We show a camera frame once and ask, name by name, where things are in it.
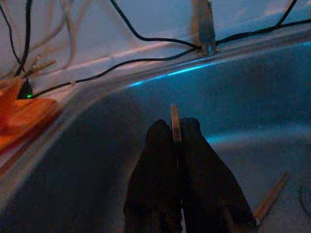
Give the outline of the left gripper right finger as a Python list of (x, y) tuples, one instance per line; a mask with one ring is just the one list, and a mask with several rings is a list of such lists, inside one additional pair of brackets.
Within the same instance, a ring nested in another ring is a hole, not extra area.
[(255, 233), (257, 225), (237, 179), (203, 136), (195, 118), (180, 120), (180, 174), (186, 231)]

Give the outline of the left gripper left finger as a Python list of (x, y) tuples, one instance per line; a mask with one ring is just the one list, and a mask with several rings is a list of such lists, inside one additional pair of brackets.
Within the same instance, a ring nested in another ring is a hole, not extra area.
[(177, 158), (171, 131), (159, 119), (148, 130), (124, 203), (124, 232), (182, 232)]

